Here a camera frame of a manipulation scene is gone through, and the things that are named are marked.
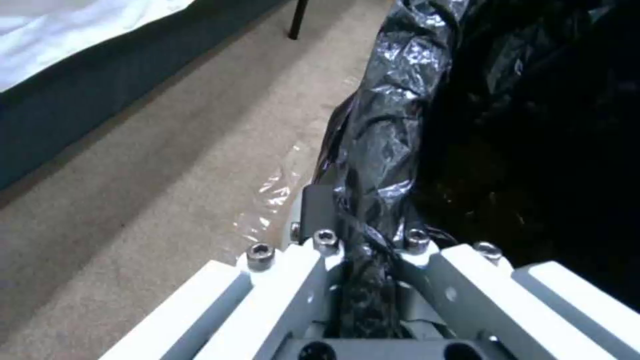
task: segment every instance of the beige carpet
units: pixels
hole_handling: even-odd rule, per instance
[[[295,42],[292,1],[0,193],[0,358],[99,357],[208,259],[234,263],[234,220],[301,134],[318,146],[389,4],[313,0]]]

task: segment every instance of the black table leg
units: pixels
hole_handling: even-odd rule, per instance
[[[305,16],[305,10],[307,9],[308,2],[309,0],[298,0],[296,13],[293,15],[293,22],[291,23],[291,30],[289,30],[289,38],[291,40],[298,39],[298,34],[300,34],[300,25],[302,25],[302,17]]]

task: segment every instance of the mattress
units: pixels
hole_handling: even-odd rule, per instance
[[[2,0],[0,92],[193,0]]]

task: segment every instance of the screw hole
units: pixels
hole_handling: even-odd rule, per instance
[[[320,230],[318,231],[318,238],[321,240],[331,240],[333,239],[333,231]]]
[[[264,255],[269,252],[269,247],[265,244],[257,244],[251,248],[251,252],[256,255]]]
[[[409,230],[409,238],[415,240],[426,240],[427,233],[425,233],[422,229],[411,229]]]
[[[300,350],[298,360],[336,360],[336,356],[331,345],[322,341],[314,341],[306,344]]]
[[[454,302],[458,298],[458,292],[456,289],[448,287],[444,290],[444,296],[446,296],[449,301]]]

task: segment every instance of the plastic sheet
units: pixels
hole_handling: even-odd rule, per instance
[[[282,210],[289,209],[292,198],[312,176],[312,159],[318,152],[317,139],[323,127],[324,122],[315,120],[298,133],[298,140],[260,185],[252,205],[236,217],[233,223],[236,234],[249,241],[280,246],[281,228],[287,216]]]
[[[314,178],[334,185],[349,261],[341,336],[400,336],[392,249],[413,210],[433,238],[556,259],[640,304],[635,252],[603,254],[638,235],[638,7],[396,1]]]

